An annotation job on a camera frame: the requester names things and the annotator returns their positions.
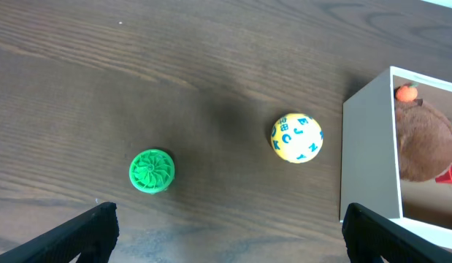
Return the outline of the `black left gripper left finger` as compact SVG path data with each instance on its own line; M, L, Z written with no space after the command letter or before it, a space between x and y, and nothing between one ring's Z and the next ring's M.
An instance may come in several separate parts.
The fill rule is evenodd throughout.
M117 206L104 202L0 255L0 263L108 263L119 237Z

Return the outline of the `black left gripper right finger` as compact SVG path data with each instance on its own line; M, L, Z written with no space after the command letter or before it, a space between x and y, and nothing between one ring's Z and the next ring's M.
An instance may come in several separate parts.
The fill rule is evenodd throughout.
M452 263L452 253L359 203L349 204L342 235L352 263Z

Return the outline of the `green ribbed disc toy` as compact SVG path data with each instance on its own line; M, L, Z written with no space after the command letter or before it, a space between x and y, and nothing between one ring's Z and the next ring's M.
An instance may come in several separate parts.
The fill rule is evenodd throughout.
M163 150L145 150L132 160L129 179L133 187L146 194L166 191L175 179L175 163Z

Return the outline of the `brown plush bear toy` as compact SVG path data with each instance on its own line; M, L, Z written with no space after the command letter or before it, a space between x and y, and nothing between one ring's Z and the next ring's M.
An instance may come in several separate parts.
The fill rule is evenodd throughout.
M415 85L395 89L399 176L424 182L444 175L452 166L452 123L427 101Z

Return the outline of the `yellow letter ball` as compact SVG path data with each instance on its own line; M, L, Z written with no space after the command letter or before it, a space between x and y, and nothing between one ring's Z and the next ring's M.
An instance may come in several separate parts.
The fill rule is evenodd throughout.
M318 155L323 138L323 130L314 118L303 113L289 113L272 126L270 142L281 159L302 164Z

